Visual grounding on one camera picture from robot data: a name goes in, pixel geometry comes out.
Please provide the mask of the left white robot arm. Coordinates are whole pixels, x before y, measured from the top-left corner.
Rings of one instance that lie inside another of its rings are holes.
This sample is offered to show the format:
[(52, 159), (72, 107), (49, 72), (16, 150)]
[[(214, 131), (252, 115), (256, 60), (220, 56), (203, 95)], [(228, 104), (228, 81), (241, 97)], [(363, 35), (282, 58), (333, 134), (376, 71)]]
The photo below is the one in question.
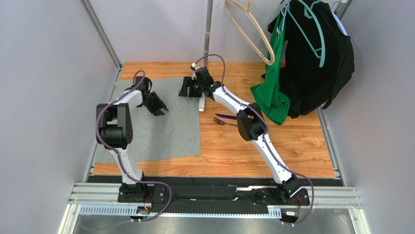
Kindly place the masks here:
[(134, 78), (133, 85), (127, 88), (116, 100), (96, 107), (95, 135), (99, 144), (114, 156), (122, 173), (120, 194), (144, 199), (148, 196), (148, 186), (143, 180), (143, 171), (129, 156), (133, 140), (131, 111), (145, 107), (154, 116), (163, 116), (167, 107), (160, 97), (151, 90), (152, 81), (143, 76)]

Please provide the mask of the grey cloth napkin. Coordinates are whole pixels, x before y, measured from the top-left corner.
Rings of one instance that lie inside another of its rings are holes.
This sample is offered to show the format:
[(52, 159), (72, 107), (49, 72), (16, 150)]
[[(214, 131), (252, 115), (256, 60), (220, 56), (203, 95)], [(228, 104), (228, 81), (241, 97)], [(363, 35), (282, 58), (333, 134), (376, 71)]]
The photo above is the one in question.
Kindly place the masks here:
[(154, 161), (200, 154), (199, 99), (180, 97), (182, 78), (152, 81), (152, 90), (166, 104), (163, 116), (147, 108), (131, 112), (133, 141), (129, 154), (136, 162)]

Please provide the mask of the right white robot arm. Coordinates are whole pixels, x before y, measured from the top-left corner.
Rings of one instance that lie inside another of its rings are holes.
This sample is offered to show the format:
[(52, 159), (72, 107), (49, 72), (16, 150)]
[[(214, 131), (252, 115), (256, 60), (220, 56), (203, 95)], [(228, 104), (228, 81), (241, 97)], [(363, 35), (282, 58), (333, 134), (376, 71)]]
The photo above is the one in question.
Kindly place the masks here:
[(198, 98), (205, 96), (230, 110), (236, 116), (241, 138), (257, 149), (271, 171), (277, 185), (275, 197), (282, 203), (308, 199), (307, 190), (302, 187), (295, 173), (288, 169), (272, 145), (259, 105), (243, 101), (220, 81), (214, 81), (206, 67), (194, 63), (191, 69), (193, 75), (184, 77), (179, 96)]

